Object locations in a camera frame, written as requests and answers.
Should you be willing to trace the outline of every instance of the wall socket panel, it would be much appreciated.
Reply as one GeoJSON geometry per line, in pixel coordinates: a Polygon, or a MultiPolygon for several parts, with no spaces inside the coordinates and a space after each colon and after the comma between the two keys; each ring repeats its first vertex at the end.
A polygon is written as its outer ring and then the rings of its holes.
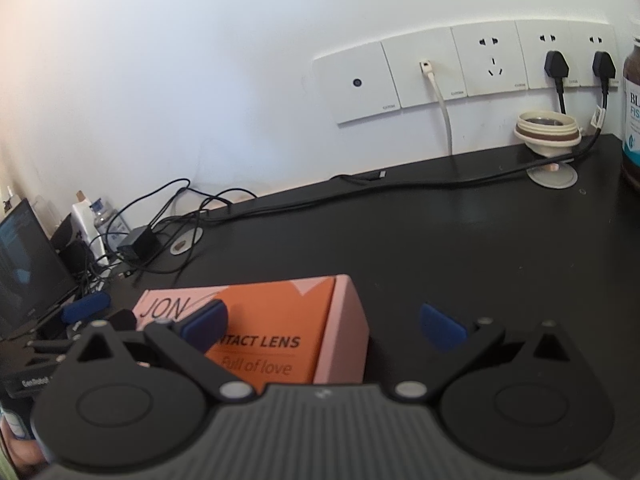
{"type": "Polygon", "coordinates": [[[527,89],[527,72],[515,22],[471,23],[451,30],[468,95],[527,89]]]}
{"type": "Polygon", "coordinates": [[[606,23],[591,22],[568,22],[568,25],[572,35],[580,86],[600,86],[600,80],[593,75],[591,68],[593,56],[599,50],[609,52],[616,67],[616,78],[612,79],[609,85],[618,86],[622,77],[622,66],[613,27],[606,23]]]}
{"type": "Polygon", "coordinates": [[[555,88],[546,76],[549,50],[569,65],[566,87],[599,87],[593,56],[609,52],[620,84],[622,65],[611,25],[568,20],[518,20],[440,27],[386,38],[314,60],[313,70],[334,120],[363,117],[433,103],[419,63],[428,60],[443,97],[555,88]]]}
{"type": "Polygon", "coordinates": [[[569,77],[565,78],[564,86],[580,86],[575,45],[567,22],[561,20],[518,20],[516,28],[522,46],[524,65],[527,69],[529,88],[556,87],[556,82],[544,71],[546,54],[550,50],[562,52],[562,56],[569,66],[569,77]]]}
{"type": "Polygon", "coordinates": [[[420,62],[427,60],[438,74],[438,86],[445,100],[466,97],[465,78],[449,27],[388,38],[382,40],[382,47],[402,108],[437,101],[433,87],[420,70],[420,62]]]}

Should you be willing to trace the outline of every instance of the jar label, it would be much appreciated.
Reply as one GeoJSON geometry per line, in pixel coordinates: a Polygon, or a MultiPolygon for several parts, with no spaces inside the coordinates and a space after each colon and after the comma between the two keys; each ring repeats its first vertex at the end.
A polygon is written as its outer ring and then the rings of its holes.
{"type": "Polygon", "coordinates": [[[626,156],[640,166],[640,86],[625,79],[626,125],[623,150],[626,156]]]}

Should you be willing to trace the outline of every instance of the orange box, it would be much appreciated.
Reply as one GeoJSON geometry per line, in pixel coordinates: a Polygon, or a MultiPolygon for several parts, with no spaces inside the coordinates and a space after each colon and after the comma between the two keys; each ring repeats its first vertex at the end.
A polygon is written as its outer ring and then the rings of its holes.
{"type": "Polygon", "coordinates": [[[369,326],[348,276],[147,290],[138,329],[180,321],[210,300],[225,302],[225,336],[206,356],[261,391],[266,383],[361,383],[369,326]]]}

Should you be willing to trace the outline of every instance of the brown glass jar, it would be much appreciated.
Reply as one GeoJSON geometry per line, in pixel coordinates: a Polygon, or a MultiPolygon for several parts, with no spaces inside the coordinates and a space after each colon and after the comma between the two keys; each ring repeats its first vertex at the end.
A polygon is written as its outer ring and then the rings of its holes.
{"type": "Polygon", "coordinates": [[[631,20],[634,49],[624,67],[626,115],[622,175],[640,192],[640,20],[631,20]]]}

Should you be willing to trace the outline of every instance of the white cable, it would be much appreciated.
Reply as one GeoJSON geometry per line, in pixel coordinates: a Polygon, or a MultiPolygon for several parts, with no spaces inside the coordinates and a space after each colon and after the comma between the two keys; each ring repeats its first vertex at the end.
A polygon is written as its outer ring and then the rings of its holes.
{"type": "Polygon", "coordinates": [[[433,91],[436,94],[436,99],[438,100],[440,110],[442,111],[442,117],[444,118],[444,125],[447,129],[447,147],[449,149],[449,155],[453,155],[453,135],[451,133],[449,111],[447,110],[447,105],[444,102],[444,97],[442,97],[442,92],[440,91],[440,87],[438,86],[438,83],[436,81],[436,76],[433,73],[433,66],[429,61],[423,61],[420,63],[420,69],[422,70],[422,75],[427,78],[431,83],[431,86],[433,86],[433,91]]]}

